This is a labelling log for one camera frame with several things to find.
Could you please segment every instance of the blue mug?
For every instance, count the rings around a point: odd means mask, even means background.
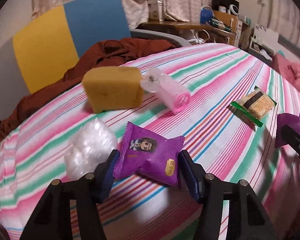
[[[210,20],[213,17],[213,11],[206,9],[206,8],[201,8],[201,14],[200,14],[200,23],[205,23],[208,20]]]

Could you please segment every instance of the gold label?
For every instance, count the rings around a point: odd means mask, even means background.
[[[168,159],[166,165],[166,175],[171,177],[174,173],[175,168],[176,168],[175,161],[172,159]]]

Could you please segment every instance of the yellow sponge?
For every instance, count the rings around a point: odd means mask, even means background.
[[[143,90],[136,67],[97,67],[89,70],[82,85],[95,113],[139,107]]]

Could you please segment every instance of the green snack wrapper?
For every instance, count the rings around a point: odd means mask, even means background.
[[[233,101],[230,105],[244,113],[255,125],[262,127],[261,119],[277,105],[277,102],[255,86],[252,93]]]

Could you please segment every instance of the cartoon character print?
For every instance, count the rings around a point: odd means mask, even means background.
[[[130,148],[134,151],[154,152],[157,147],[157,141],[149,137],[134,139],[130,142]]]

